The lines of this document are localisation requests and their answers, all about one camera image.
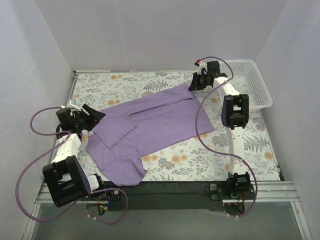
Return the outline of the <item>purple t shirt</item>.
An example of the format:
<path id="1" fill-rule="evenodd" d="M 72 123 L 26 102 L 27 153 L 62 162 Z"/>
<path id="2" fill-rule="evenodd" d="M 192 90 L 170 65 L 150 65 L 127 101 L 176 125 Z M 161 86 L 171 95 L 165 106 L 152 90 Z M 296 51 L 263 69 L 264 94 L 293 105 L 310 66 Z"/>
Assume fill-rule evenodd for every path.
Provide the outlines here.
<path id="1" fill-rule="evenodd" d="M 136 186 L 147 170 L 142 157 L 212 132 L 214 127 L 184 83 L 102 110 L 86 146 L 98 169 L 117 186 Z"/>

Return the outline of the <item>white plastic basket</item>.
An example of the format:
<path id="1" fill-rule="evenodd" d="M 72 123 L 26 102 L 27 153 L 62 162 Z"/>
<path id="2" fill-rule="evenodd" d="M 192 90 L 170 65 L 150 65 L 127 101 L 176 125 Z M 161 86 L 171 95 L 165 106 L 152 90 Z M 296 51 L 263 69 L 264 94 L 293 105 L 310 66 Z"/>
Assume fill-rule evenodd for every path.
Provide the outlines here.
<path id="1" fill-rule="evenodd" d="M 250 112 L 272 106 L 273 100 L 254 61 L 248 59 L 228 60 L 227 63 L 220 61 L 219 68 L 228 77 L 233 71 L 234 77 L 230 83 L 239 93 L 248 95 Z"/>

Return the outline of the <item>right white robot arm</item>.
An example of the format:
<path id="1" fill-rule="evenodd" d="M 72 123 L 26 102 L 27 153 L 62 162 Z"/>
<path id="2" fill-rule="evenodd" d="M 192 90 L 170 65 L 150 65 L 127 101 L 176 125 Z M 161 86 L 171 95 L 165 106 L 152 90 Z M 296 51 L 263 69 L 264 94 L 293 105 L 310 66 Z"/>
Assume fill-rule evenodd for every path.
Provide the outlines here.
<path id="1" fill-rule="evenodd" d="M 209 151 L 229 156 L 228 178 L 224 187 L 217 189 L 217 194 L 228 195 L 232 199 L 245 198 L 250 191 L 251 179 L 247 165 L 243 161 L 245 128 L 249 121 L 249 96 L 237 91 L 230 81 L 234 73 L 230 70 L 231 77 L 220 70 L 220 63 L 216 61 L 203 62 L 198 59 L 194 63 L 198 69 L 193 73 L 189 91 L 204 90 L 211 86 L 213 91 L 218 91 L 222 101 L 221 122 L 226 128 L 229 153 L 219 152 L 209 148 L 203 141 L 200 143 Z"/>

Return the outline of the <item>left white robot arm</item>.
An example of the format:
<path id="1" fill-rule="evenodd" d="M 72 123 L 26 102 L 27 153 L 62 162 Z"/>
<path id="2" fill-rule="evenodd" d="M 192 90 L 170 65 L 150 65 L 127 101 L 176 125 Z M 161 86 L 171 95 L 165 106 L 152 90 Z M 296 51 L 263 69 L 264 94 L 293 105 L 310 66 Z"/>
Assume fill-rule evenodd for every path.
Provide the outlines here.
<path id="1" fill-rule="evenodd" d="M 77 156 L 85 132 L 93 130 L 106 114 L 84 104 L 80 109 L 62 107 L 56 116 L 59 147 L 52 163 L 42 169 L 54 204 L 62 207 L 90 195 L 103 199 L 107 191 L 102 178 L 97 173 L 86 176 Z"/>

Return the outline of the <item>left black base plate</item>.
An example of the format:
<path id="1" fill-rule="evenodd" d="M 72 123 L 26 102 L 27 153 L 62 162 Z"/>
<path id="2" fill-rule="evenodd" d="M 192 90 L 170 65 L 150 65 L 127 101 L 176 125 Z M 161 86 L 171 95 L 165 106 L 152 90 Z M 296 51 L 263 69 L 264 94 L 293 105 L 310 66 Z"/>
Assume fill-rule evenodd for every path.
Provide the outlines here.
<path id="1" fill-rule="evenodd" d="M 100 193 L 99 197 L 101 197 L 104 200 L 112 200 L 112 201 L 120 201 L 122 198 L 122 193 L 120 190 L 118 190 L 118 187 L 116 185 L 107 184 L 103 187 L 103 189 L 106 188 L 116 188 L 114 190 L 108 190 L 103 191 Z"/>

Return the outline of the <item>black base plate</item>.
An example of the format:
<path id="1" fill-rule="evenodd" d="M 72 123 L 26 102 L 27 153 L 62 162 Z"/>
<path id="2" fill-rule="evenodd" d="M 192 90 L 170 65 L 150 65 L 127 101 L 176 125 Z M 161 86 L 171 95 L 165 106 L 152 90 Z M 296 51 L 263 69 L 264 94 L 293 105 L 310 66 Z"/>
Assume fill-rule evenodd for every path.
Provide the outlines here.
<path id="1" fill-rule="evenodd" d="M 231 193 L 227 191 L 227 187 L 222 183 L 212 183 L 204 187 L 204 193 L 211 200 L 253 200 L 255 196 L 255 190 L 253 185 L 250 186 L 249 191 L 240 193 Z"/>
<path id="2" fill-rule="evenodd" d="M 120 201 L 122 198 L 122 193 L 120 190 L 118 190 L 118 187 L 116 185 L 107 184 L 103 187 L 103 189 L 106 188 L 116 188 L 114 190 L 108 190 L 103 191 L 100 193 L 99 197 L 101 197 L 104 200 L 112 200 L 112 201 Z"/>

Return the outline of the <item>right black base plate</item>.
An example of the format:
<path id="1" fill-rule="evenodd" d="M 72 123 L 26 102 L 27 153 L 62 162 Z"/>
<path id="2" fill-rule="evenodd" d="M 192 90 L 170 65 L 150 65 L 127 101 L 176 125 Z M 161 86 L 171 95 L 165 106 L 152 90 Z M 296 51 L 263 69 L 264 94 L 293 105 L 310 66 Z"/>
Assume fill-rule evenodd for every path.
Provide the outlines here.
<path id="1" fill-rule="evenodd" d="M 249 191 L 240 193 L 231 193 L 227 191 L 227 187 L 222 183 L 212 183 L 204 187 L 204 193 L 211 200 L 253 200 L 255 196 L 255 190 L 253 185 L 250 186 Z"/>

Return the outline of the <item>aluminium frame rail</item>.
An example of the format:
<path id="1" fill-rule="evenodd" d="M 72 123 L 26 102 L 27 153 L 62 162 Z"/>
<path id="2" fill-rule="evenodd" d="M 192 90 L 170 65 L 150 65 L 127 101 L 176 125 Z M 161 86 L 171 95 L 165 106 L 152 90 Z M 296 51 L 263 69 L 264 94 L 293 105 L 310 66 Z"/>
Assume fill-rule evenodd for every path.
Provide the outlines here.
<path id="1" fill-rule="evenodd" d="M 258 181 L 256 202 L 299 202 L 293 181 Z M 42 184 L 36 203 L 53 203 L 47 184 Z"/>

